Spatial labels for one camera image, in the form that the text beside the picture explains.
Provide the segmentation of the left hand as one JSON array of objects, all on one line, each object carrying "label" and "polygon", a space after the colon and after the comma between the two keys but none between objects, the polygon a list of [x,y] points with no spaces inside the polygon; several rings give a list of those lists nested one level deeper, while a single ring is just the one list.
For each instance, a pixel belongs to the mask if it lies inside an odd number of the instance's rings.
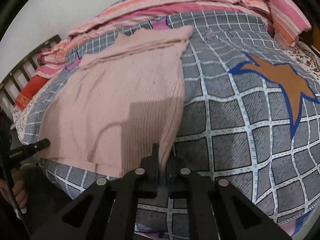
[{"label": "left hand", "polygon": [[[32,206],[30,206],[30,204],[28,203],[29,196],[27,193],[27,189],[25,188],[24,175],[34,167],[34,164],[26,163],[23,164],[20,168],[14,168],[11,171],[11,175],[14,181],[12,192],[14,195],[14,199],[16,200],[22,213],[28,213],[30,210],[32,210]],[[9,206],[14,207],[14,203],[12,202],[12,200],[10,200],[7,181],[5,179],[1,179],[1,211],[4,211],[5,208],[9,208]]]}]

